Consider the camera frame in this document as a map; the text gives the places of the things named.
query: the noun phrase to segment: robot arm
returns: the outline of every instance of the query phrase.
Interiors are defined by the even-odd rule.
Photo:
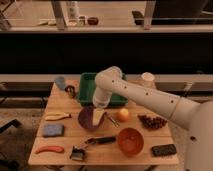
[[[96,75],[93,104],[107,107],[112,92],[164,116],[189,130],[185,171],[213,169],[213,102],[200,104],[162,91],[128,83],[121,70],[110,67]]]
[[[115,72],[121,72],[116,67],[108,68],[97,74],[95,83],[97,88],[93,96],[93,104],[99,108],[107,107],[112,92],[127,99],[131,99],[138,105],[164,116],[179,126],[188,129],[191,115],[200,105],[186,98],[142,87],[122,80]]]

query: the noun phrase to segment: bowl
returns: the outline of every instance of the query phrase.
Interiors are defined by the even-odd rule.
[[[143,136],[134,128],[121,130],[117,137],[119,149],[128,157],[135,156],[141,152],[144,145]]]

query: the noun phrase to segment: tray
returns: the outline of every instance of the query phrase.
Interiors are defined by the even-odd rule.
[[[83,73],[81,74],[78,102],[82,106],[92,105],[92,97],[95,91],[95,79],[96,73]],[[112,94],[109,106],[124,106],[128,100],[117,94]]]

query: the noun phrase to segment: blue sponge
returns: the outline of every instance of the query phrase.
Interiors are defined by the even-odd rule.
[[[62,124],[46,124],[43,129],[43,137],[63,136],[64,125]]]

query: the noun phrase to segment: white bottle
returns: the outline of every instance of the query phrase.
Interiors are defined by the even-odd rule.
[[[77,1],[67,1],[67,14],[69,21],[79,21],[79,7]]]

